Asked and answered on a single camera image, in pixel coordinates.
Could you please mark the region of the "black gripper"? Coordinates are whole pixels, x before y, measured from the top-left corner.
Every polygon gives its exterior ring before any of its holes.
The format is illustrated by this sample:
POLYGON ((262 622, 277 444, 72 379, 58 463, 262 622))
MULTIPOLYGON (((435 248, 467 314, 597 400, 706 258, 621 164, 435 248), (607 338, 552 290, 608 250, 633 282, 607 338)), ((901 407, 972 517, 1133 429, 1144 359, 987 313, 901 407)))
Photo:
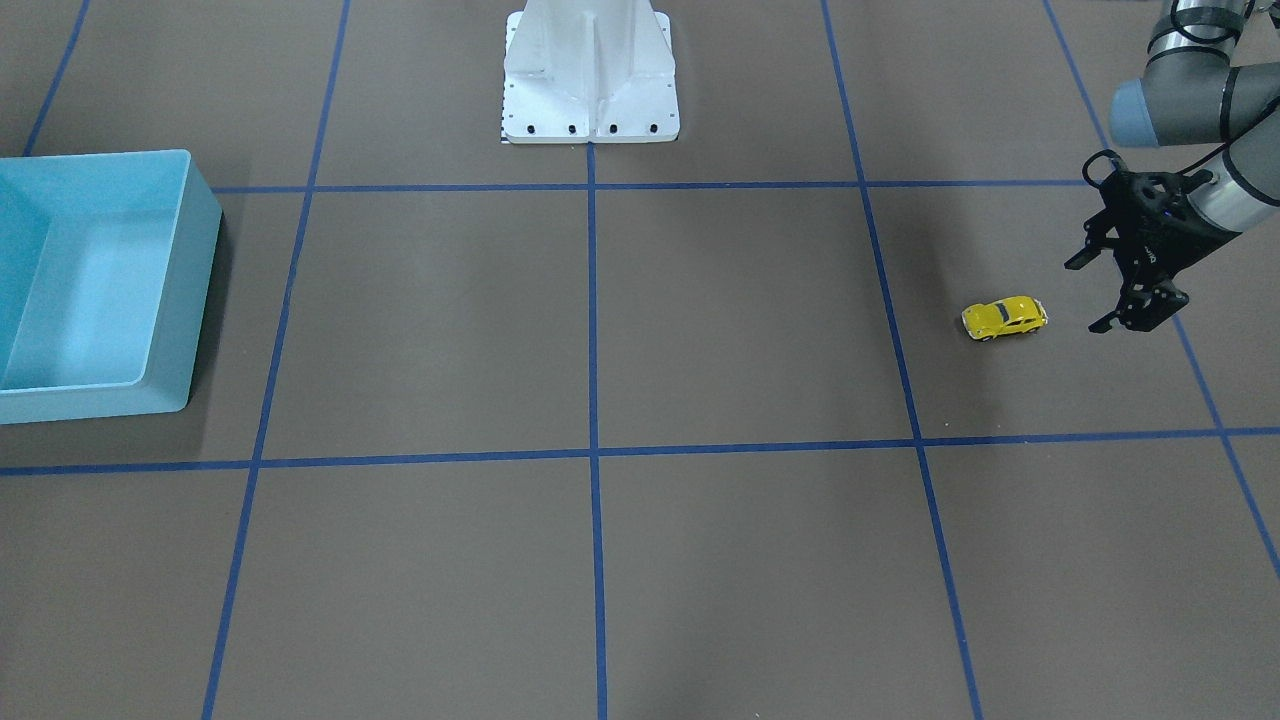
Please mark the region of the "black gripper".
POLYGON ((1190 304, 1172 278, 1222 247, 1222 228, 1190 202, 1216 177, 1198 167, 1135 172, 1114 150, 1101 150, 1084 161, 1082 178, 1100 192, 1103 209, 1083 223, 1083 245, 1064 268, 1079 272, 1110 251, 1123 274, 1114 310, 1092 322, 1089 332, 1107 333, 1116 322, 1126 331, 1151 332, 1190 304))

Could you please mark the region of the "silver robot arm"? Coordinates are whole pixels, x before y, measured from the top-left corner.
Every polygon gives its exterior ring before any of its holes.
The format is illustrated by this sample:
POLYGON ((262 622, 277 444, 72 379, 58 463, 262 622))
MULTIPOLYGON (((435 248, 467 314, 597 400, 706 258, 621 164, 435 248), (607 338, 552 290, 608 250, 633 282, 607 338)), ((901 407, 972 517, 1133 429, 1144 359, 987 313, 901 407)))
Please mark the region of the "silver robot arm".
POLYGON ((1190 301, 1176 275, 1277 211, 1276 63, 1236 67, 1251 1, 1165 1, 1143 74, 1120 85, 1093 182, 1102 209, 1084 223, 1079 270, 1111 252, 1121 275, 1115 307, 1093 322, 1148 332, 1190 301))

